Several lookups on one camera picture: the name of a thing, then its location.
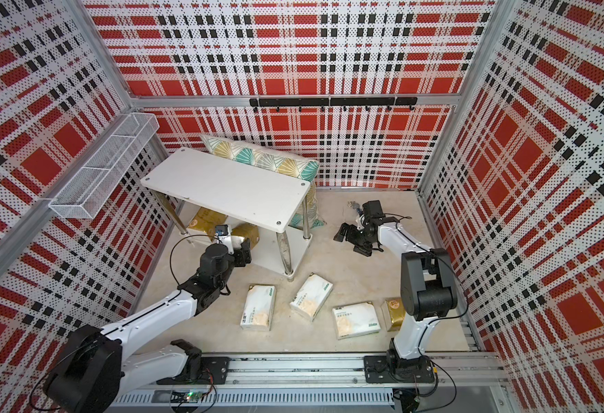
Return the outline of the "gold tissue pack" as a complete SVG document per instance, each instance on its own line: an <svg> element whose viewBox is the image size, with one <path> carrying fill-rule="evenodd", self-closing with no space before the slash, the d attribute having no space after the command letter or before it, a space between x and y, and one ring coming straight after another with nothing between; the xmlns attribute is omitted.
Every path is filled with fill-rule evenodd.
<svg viewBox="0 0 604 413"><path fill-rule="evenodd" d="M234 249L239 249L245 240L250 240L250 249L260 241L259 228L256 225L243 223L231 229L231 242Z"/></svg>
<svg viewBox="0 0 604 413"><path fill-rule="evenodd" d="M217 225L224 225L226 220L227 216L224 213L200 208L188 225L188 230L204 232L210 240L213 240L216 235L215 227Z"/></svg>
<svg viewBox="0 0 604 413"><path fill-rule="evenodd" d="M385 299L381 311L385 321L387 331L399 331L405 319L405 308L400 298Z"/></svg>

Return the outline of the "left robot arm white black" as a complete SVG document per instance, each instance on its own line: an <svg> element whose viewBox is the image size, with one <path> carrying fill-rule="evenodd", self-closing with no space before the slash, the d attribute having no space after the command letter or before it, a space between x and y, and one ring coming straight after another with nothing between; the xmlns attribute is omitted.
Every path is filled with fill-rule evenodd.
<svg viewBox="0 0 604 413"><path fill-rule="evenodd" d="M229 294L231 273L250 262L250 239L221 237L207 246L195 273L156 304L102 328L85 325L73 331L64 354L37 386L55 410L104 412L118 397L144 385L191 379L201 367L201 352L191 343L174 340L150 353L140 349Z"/></svg>

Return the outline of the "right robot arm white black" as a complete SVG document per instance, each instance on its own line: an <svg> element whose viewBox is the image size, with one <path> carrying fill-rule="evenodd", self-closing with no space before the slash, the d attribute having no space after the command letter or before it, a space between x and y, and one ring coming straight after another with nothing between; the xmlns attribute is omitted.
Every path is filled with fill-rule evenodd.
<svg viewBox="0 0 604 413"><path fill-rule="evenodd" d="M420 243L390 218L362 229L344 223L334 239L353 244L362 256L386 248L400 261L399 296L405 316L386 354L364 358L367 382L435 382L436 373L425 351L432 331L455 309L459 296L446 251Z"/></svg>

